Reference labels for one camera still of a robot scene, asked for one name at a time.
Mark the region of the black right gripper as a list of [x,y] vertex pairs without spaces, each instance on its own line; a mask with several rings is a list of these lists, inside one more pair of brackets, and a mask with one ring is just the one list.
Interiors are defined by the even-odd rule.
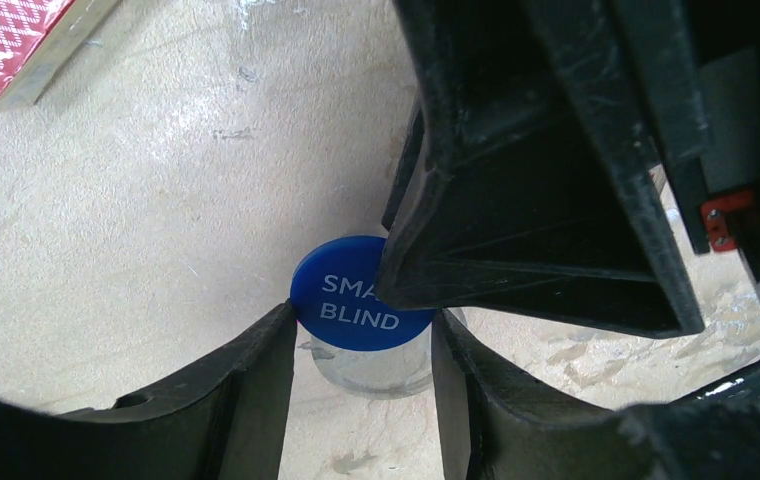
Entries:
[[760,300],[760,1],[615,1],[694,253],[735,253]]

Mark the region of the blue small blind button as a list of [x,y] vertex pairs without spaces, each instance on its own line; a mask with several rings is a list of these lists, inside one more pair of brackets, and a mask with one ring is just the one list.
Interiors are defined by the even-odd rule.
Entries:
[[386,239],[353,235],[328,241],[297,265],[289,298],[297,321],[334,347],[388,350],[419,336],[434,309],[400,310],[377,297],[375,279]]

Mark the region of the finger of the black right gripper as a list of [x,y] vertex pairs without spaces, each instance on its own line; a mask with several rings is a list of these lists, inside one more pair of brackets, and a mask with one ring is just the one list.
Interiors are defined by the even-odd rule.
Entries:
[[397,1],[416,75],[380,299],[701,332],[651,177],[705,142],[678,1]]

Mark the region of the red playing card deck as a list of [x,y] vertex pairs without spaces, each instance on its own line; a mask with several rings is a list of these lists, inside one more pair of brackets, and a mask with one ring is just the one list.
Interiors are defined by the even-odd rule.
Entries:
[[36,103],[115,0],[0,0],[0,113]]

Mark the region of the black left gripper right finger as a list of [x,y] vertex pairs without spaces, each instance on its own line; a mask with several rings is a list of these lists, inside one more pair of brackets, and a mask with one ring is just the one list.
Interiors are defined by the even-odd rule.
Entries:
[[760,401],[612,411],[520,369],[447,310],[431,333],[448,479],[760,479]]

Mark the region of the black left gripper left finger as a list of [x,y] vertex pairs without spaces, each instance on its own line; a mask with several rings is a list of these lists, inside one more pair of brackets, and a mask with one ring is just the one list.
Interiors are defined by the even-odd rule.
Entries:
[[108,409],[49,414],[0,401],[0,479],[274,479],[296,333],[283,303]]

